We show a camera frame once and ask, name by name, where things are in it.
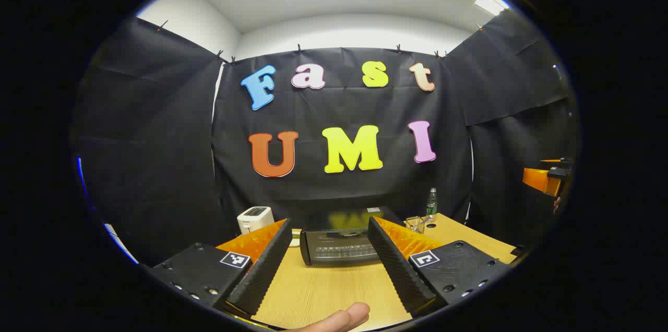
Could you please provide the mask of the white toaster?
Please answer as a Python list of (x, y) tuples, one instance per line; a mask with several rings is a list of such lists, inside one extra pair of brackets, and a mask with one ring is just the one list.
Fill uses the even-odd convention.
[(272, 209), (268, 206), (253, 206), (237, 216), (241, 235), (246, 235), (275, 222)]

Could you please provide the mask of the black backdrop cloth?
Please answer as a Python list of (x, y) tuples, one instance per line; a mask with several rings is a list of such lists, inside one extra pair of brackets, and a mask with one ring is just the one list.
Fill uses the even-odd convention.
[(524, 168), (572, 158), (577, 121), (563, 61), (506, 11), (446, 58), (374, 48), (287, 51), (225, 65), (134, 19), (93, 57), (76, 95), (73, 147), (91, 204), (131, 255), (155, 265), (239, 233), (269, 206), (437, 210), (530, 248), (553, 200)]

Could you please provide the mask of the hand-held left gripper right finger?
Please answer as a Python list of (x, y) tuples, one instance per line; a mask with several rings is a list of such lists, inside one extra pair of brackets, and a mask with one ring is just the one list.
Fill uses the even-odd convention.
[(369, 219), (367, 236), (412, 317), (461, 303), (511, 269), (465, 240), (439, 243), (382, 218)]

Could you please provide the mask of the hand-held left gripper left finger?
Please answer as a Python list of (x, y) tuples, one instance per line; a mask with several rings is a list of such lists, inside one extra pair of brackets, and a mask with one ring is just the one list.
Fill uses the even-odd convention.
[(150, 274), (203, 306), (252, 317), (269, 290), (292, 238), (291, 219), (271, 223), (219, 246), (195, 243)]

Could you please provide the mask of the black electric oven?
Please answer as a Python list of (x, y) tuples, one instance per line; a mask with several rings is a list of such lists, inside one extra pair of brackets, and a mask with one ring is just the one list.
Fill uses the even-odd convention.
[(379, 261), (368, 238), (373, 216), (401, 224), (386, 206), (316, 211), (305, 219), (299, 248), (307, 266), (357, 266)]

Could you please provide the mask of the small ceiling light panel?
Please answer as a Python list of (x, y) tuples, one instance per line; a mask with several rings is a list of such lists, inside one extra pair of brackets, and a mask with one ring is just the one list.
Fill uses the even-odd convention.
[(503, 0), (475, 0), (474, 5), (494, 16), (498, 16), (503, 11), (510, 9), (510, 6)]

